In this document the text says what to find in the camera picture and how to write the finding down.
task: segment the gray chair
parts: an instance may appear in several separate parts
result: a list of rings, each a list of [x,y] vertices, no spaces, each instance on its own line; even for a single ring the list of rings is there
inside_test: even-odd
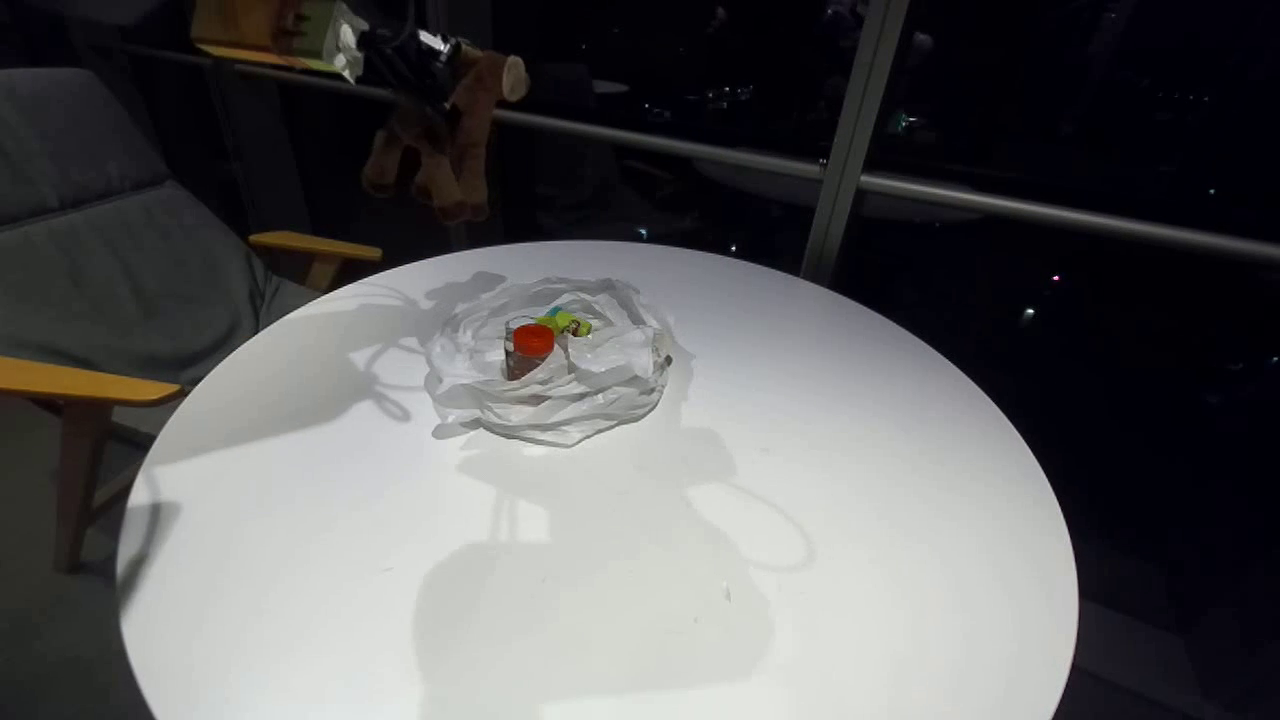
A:
[[[314,255],[287,284],[185,192],[114,93],[81,69],[0,71],[0,395],[66,424],[58,563],[81,560],[120,406],[166,406],[267,319],[378,249],[259,232]]]

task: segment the metal railing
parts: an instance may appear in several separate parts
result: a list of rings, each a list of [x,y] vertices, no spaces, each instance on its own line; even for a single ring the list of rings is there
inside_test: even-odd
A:
[[[873,9],[867,9],[867,28],[866,28],[867,51],[857,54],[857,69],[854,69],[854,80],[844,93],[841,130],[832,138],[832,164],[791,159],[791,157],[771,157],[771,150],[751,150],[751,148],[671,138],[671,135],[628,130],[628,128],[605,128],[605,124],[559,120],[559,116],[518,110],[518,107],[500,107],[497,120],[512,124],[512,128],[536,128],[536,130],[585,135],[585,138],[605,138],[605,145],[624,145],[624,148],[649,148],[649,150],[668,150],[668,157],[683,157],[683,159],[771,172],[771,176],[788,176],[788,181],[821,181],[817,215],[813,215],[813,232],[808,232],[808,249],[804,249],[804,276],[808,278],[832,278],[832,266],[844,255],[844,239],[854,235],[850,221],[854,221],[857,192],[898,194],[898,201],[916,201],[916,204],[937,204],[937,207],[987,213],[987,215],[1009,215],[1009,221],[1046,225],[1046,227],[1076,227],[1076,232],[1092,232],[1092,235],[1118,235],[1118,239],[1203,253],[1203,255],[1223,255],[1223,260],[1280,264],[1278,239],[1251,239],[1251,235],[1203,232],[1203,227],[1184,227],[1184,225],[1157,225],[1157,221],[1138,221],[1138,215],[1111,215],[1111,213],[1040,204],[1040,201],[999,194],[999,192],[976,192],[976,188],[957,188],[957,183],[937,183],[937,181],[866,172],[866,157],[867,157],[867,145],[877,130],[879,97],[893,77],[905,16],[908,16],[908,0],[873,0]],[[228,63],[228,59],[212,59],[212,54],[131,46],[131,44],[114,44],[114,46],[131,51],[131,54],[172,59],[172,63],[232,69],[232,71],[248,71],[248,77],[267,77],[267,80],[284,80],[284,83],[310,83],[310,86],[327,86],[327,93],[348,93],[348,97],[369,97],[369,101],[399,101],[390,86],[346,83],[346,80],[306,77],[306,71],[284,71],[284,69]]]

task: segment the glass window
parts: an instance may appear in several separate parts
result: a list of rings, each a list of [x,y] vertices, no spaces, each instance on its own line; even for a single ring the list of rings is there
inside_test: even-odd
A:
[[[857,32],[857,0],[497,5],[527,107],[788,157],[828,150]]]
[[[1138,663],[1191,658],[1203,699],[1267,717],[1278,266],[866,194],[841,290],[942,348],[1026,431],[1085,601],[1190,650]]]
[[[392,103],[300,83],[273,86],[280,93],[314,227],[379,245],[392,260],[503,239],[592,235],[706,249],[800,272],[817,181],[500,120],[487,148],[487,221],[443,227],[412,148],[399,157],[392,192],[369,192],[361,181]]]
[[[127,63],[127,83],[144,107],[136,120],[154,130],[169,172],[196,192],[223,225],[248,232],[237,157],[228,148],[217,97],[204,69],[188,63]]]
[[[916,0],[873,172],[1280,235],[1280,9]]]

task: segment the floor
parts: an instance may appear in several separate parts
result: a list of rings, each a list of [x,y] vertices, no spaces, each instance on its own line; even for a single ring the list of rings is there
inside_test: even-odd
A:
[[[50,417],[0,403],[0,717],[147,720],[117,630],[108,553],[85,576],[58,576],[50,563],[52,451],[58,424]],[[1107,548],[1089,553],[1089,587],[1118,587],[1146,570]],[[1085,655],[1055,720],[1230,720],[1203,709],[1190,650],[1174,630],[1092,601],[1082,619]]]

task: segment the wooden armrest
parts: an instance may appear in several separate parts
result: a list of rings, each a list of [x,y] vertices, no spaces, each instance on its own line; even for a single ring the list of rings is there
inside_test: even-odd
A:
[[[232,59],[232,63],[267,63],[267,69],[291,69],[291,71],[327,71],[342,77],[333,63],[323,63],[320,54],[284,54],[284,51],[259,51],[259,46],[237,46],[237,44],[210,44],[196,39],[196,46],[204,46],[217,59]]]
[[[252,232],[248,245],[267,249],[267,253],[291,253],[291,255],[384,260],[384,253],[374,245],[348,245],[348,239],[284,232],[284,227],[280,232]]]
[[[159,382],[144,375],[114,375],[71,364],[0,355],[0,395],[27,395],[52,403],[166,403],[175,391],[179,382]]]

